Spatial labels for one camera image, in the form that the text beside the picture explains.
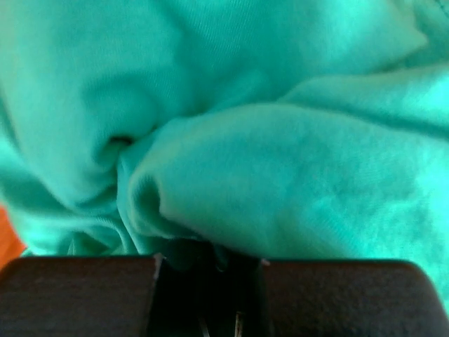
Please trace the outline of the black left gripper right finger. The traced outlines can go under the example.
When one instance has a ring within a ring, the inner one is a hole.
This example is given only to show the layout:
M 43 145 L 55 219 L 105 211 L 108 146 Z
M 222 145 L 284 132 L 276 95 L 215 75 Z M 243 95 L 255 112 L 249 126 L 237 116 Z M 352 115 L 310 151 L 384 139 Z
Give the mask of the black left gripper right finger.
M 275 336 L 447 336 L 429 277 L 399 260 L 271 262 L 264 268 Z

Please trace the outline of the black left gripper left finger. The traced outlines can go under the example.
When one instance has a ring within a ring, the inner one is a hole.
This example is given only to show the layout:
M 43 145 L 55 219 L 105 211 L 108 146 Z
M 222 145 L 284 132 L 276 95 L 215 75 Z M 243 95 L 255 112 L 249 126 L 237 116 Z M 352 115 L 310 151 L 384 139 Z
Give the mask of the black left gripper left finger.
M 2 336 L 145 336 L 153 258 L 19 258 L 1 271 Z

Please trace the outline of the green tank top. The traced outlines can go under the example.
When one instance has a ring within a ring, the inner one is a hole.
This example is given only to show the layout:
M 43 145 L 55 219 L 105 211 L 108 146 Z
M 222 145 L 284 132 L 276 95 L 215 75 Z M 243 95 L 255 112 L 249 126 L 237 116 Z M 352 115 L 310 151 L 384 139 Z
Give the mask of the green tank top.
M 2 1 L 32 255 L 210 241 L 448 266 L 447 1 Z

